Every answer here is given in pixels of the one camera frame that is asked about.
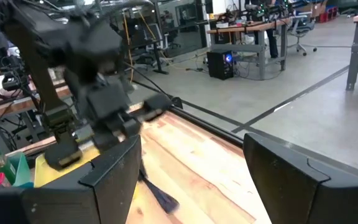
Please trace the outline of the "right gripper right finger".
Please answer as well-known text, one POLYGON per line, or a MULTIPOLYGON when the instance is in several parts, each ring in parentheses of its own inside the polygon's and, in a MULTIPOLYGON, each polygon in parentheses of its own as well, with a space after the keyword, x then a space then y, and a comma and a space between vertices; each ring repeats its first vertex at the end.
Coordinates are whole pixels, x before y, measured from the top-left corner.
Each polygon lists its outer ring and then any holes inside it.
POLYGON ((243 153, 272 223, 358 223, 358 173, 254 133, 243 153))

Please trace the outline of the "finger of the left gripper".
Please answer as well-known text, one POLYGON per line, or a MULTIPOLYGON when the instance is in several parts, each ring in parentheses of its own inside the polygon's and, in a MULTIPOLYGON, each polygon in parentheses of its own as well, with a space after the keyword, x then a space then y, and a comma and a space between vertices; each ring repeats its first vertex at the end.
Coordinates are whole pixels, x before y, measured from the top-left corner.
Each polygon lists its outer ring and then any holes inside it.
POLYGON ((125 137, 134 136, 139 134, 142 123, 136 117, 127 117, 121 125, 121 133, 125 137))
POLYGON ((120 131, 117 127, 107 124, 94 124, 92 130, 94 132, 92 136, 94 145, 99 150, 108 150, 120 143, 119 138, 114 134, 120 131))

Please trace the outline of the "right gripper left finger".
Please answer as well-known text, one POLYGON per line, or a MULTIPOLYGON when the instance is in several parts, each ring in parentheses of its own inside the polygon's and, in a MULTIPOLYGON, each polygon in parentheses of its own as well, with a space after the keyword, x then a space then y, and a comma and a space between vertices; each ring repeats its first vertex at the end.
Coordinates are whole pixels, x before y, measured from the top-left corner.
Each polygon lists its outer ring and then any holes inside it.
POLYGON ((139 175, 136 135, 39 188, 0 188, 0 223, 125 223, 139 175))

